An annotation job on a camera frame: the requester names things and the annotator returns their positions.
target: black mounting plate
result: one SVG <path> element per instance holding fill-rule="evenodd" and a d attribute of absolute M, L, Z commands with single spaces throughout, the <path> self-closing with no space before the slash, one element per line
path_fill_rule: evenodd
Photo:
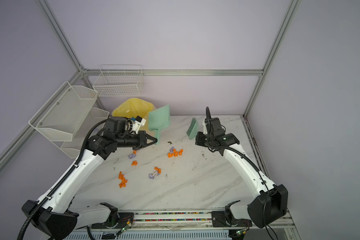
<path fill-rule="evenodd" d="M 212 226 L 213 227 L 231 227 L 226 222 L 224 211 L 213 211 L 213 212 L 211 212 L 211 215 L 212 215 Z M 238 228 L 252 227 L 252 221 L 250 219 L 246 219 L 246 220 L 249 222 L 249 224 L 250 224 L 249 226 L 247 226 L 247 223 L 246 223 L 246 221 L 244 221 L 244 219 L 239 219 L 239 223 L 232 227 L 238 227 Z"/>
<path fill-rule="evenodd" d="M 202 146 L 202 147 L 207 146 L 206 145 L 206 135 L 204 135 L 203 132 L 197 132 L 195 144 L 198 146 Z"/>

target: green brush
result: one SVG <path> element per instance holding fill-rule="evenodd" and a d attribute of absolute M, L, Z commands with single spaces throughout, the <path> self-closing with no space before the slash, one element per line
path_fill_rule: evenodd
<path fill-rule="evenodd" d="M 194 139 L 197 135 L 197 131 L 199 130 L 199 123 L 196 118 L 192 118 L 191 125 L 188 128 L 187 135 L 189 139 Z"/>

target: wall-mounted basket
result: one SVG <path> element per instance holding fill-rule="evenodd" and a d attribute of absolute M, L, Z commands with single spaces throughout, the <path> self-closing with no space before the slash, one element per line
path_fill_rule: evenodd
<path fill-rule="evenodd" d="M 81 127 L 77 131 L 76 135 L 72 139 L 72 141 L 63 142 L 61 146 L 57 142 L 54 144 L 61 149 L 65 154 L 67 154 L 70 158 L 77 158 L 79 155 L 81 146 L 84 142 L 84 138 L 87 135 L 88 131 L 98 122 L 107 119 L 109 116 L 109 112 L 99 109 L 99 108 L 91 108 L 89 114 L 85 118 Z M 104 123 L 100 126 L 96 127 L 96 129 L 92 132 L 92 135 L 95 135 L 100 129 L 104 127 Z"/>
<path fill-rule="evenodd" d="M 140 96 L 144 86 L 141 65 L 100 65 L 101 73 L 93 84 L 100 97 Z"/>
<path fill-rule="evenodd" d="M 93 89 L 71 86 L 68 82 L 62 87 L 66 90 L 48 112 L 35 121 L 40 109 L 28 122 L 49 141 L 72 141 L 97 99 L 97 91 Z"/>

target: white wall panel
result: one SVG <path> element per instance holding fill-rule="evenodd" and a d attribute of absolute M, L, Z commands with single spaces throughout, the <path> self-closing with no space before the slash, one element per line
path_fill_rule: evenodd
<path fill-rule="evenodd" d="M 302 1 L 249 122 L 301 239 L 360 239 L 360 1 Z"/>
<path fill-rule="evenodd" d="M 289 0 L 50 0 L 86 68 L 262 69 Z"/>
<path fill-rule="evenodd" d="M 93 83 L 97 77 L 90 77 Z M 171 115 L 243 114 L 254 87 L 256 76 L 145 76 L 139 98 L 156 108 L 171 105 Z M 100 97 L 107 111 L 112 112 L 131 97 Z"/>
<path fill-rule="evenodd" d="M 34 0 L 0 1 L 0 154 L 75 70 Z"/>

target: yellow plastic bag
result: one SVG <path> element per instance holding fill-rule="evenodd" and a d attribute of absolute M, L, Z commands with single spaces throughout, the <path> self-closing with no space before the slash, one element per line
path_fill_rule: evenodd
<path fill-rule="evenodd" d="M 112 116 L 125 118 L 136 118 L 140 116 L 147 120 L 140 130 L 148 131 L 148 113 L 153 110 L 156 110 L 156 108 L 152 103 L 139 98 L 130 98 L 113 110 Z"/>

